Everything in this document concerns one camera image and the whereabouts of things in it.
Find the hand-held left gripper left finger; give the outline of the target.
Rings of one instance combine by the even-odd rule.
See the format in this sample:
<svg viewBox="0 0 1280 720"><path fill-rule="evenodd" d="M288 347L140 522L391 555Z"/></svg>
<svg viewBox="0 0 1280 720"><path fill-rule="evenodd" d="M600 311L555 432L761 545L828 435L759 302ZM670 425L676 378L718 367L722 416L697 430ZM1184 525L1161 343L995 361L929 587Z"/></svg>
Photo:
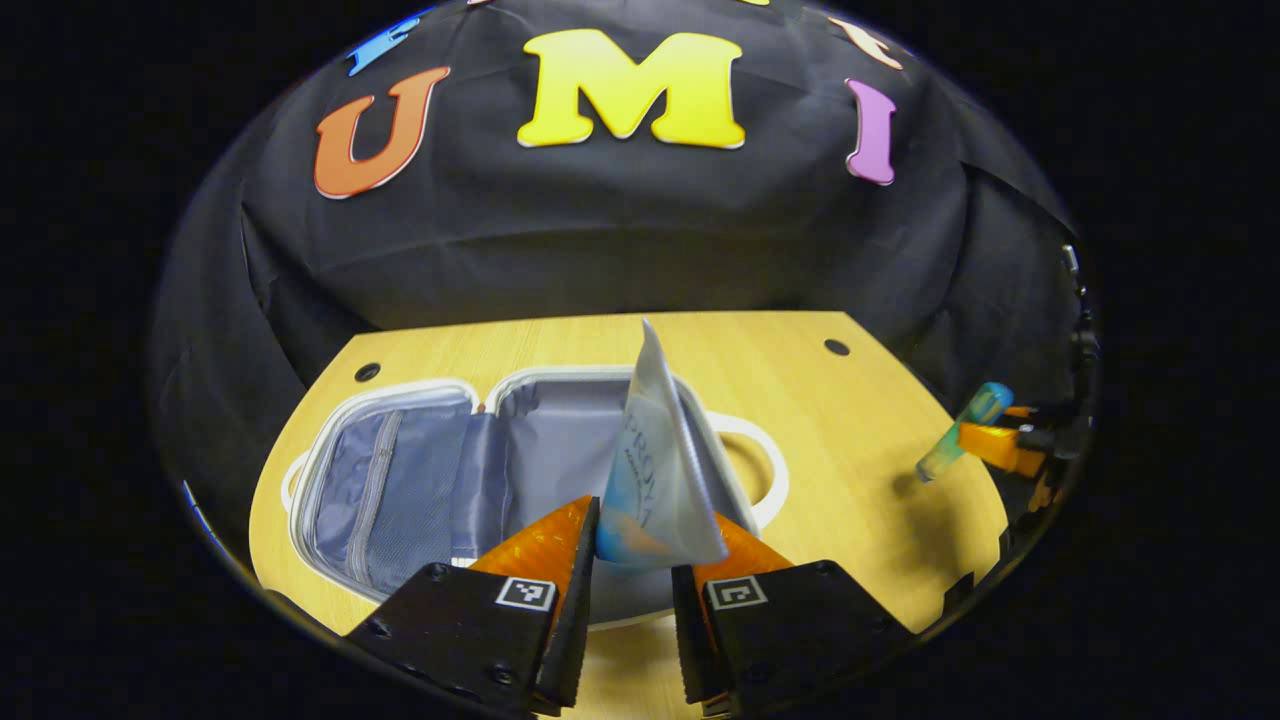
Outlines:
<svg viewBox="0 0 1280 720"><path fill-rule="evenodd" d="M576 498L466 568L431 562L347 635L407 676L515 716L577 702L600 501Z"/></svg>

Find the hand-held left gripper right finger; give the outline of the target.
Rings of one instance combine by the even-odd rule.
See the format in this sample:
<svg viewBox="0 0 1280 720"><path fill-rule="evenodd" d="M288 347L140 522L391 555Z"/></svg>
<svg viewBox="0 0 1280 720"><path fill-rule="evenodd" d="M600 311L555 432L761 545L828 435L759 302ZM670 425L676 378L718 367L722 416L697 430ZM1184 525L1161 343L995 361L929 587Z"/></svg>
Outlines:
<svg viewBox="0 0 1280 720"><path fill-rule="evenodd" d="M723 515L726 559L671 573L685 700L708 717L837 717L837 693L914 646L836 561L795 564Z"/></svg>

